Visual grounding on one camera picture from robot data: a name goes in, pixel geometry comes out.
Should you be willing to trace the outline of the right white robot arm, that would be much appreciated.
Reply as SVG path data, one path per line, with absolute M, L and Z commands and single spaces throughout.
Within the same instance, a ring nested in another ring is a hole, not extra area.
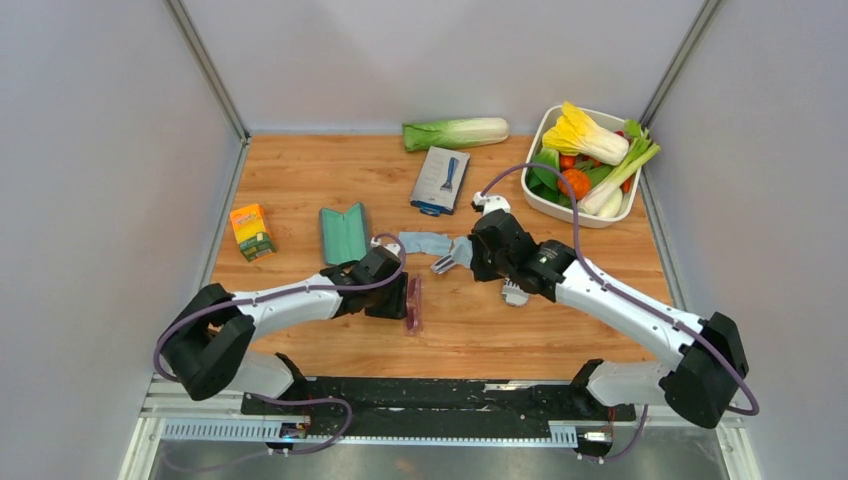
M 590 314 L 655 356 L 583 369 L 584 382 L 570 392 L 581 417 L 596 418 L 619 404 L 665 404 L 694 425 L 714 428 L 732 411 L 736 393 L 750 391 L 741 335 L 730 317 L 715 312 L 705 319 L 665 305 L 560 241 L 535 241 L 502 209 L 484 214 L 469 238 L 475 280 L 508 279 L 528 294 Z

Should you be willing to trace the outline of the pink transparent sunglasses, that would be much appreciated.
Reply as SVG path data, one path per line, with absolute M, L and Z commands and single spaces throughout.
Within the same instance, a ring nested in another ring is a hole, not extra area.
M 420 275 L 411 276 L 407 282 L 405 332 L 409 336 L 417 335 L 422 329 L 421 294 L 423 279 Z

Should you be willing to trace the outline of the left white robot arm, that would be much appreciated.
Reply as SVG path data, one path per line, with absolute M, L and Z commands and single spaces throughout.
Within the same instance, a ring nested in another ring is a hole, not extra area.
M 404 266 L 405 252 L 395 243 L 272 289 L 231 293 L 209 284 L 157 340 L 154 368 L 195 401 L 234 390 L 265 397 L 278 412 L 293 414 L 304 405 L 304 385 L 281 357 L 253 352 L 251 344 L 296 325 L 392 303 Z

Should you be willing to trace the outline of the light blue cleaning cloth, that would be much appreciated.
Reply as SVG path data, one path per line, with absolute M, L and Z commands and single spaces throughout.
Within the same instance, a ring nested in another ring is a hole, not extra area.
M 465 236 L 450 239 L 446 234 L 433 232 L 400 232 L 398 238 L 408 253 L 438 256 L 437 260 L 450 254 L 457 262 L 455 267 L 470 268 L 473 247 Z

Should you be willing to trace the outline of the grey glasses case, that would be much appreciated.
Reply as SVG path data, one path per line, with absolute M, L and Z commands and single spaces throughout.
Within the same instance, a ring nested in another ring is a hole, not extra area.
M 325 265 L 334 266 L 358 261 L 366 255 L 370 233 L 362 202 L 353 204 L 344 212 L 321 208 L 319 226 Z

